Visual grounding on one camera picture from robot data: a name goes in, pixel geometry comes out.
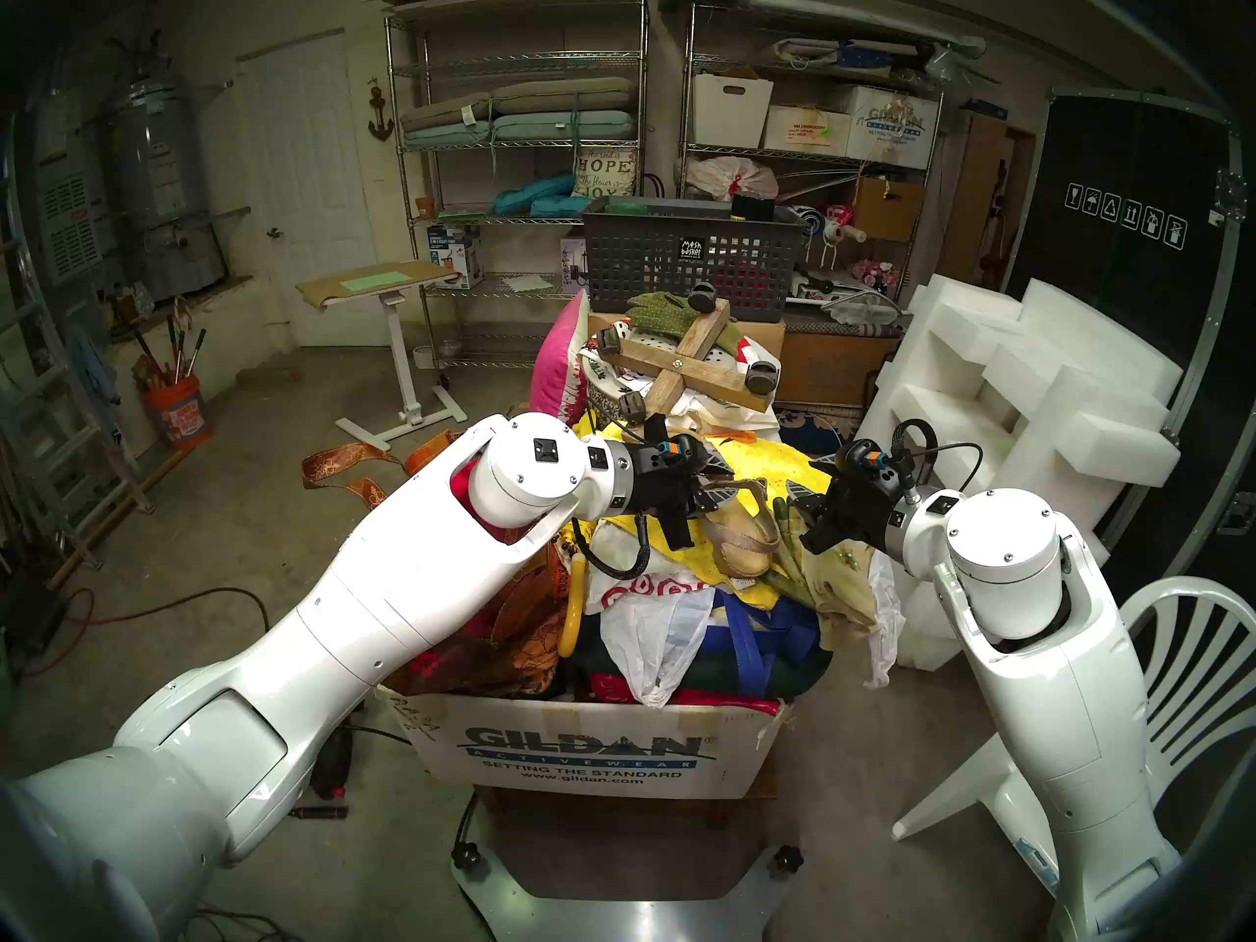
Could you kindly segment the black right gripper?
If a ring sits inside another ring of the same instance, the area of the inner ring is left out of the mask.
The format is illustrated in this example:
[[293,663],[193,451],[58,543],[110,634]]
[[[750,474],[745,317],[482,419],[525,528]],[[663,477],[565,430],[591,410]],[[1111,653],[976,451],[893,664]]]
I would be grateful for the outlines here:
[[809,554],[823,554],[845,540],[885,551],[885,533],[902,525],[903,486],[897,474],[839,474],[826,494],[789,486],[788,501],[803,512],[799,543]]

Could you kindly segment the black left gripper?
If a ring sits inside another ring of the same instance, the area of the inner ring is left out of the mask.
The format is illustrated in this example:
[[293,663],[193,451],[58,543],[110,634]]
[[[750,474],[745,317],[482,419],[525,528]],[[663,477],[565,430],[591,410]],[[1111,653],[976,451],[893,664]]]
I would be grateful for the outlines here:
[[[691,435],[668,436],[666,416],[649,414],[644,442],[631,445],[631,514],[658,521],[672,550],[693,548],[688,519],[695,511],[697,479],[705,470],[732,470],[717,446]],[[720,509],[739,497],[739,480],[701,484],[701,509]]]

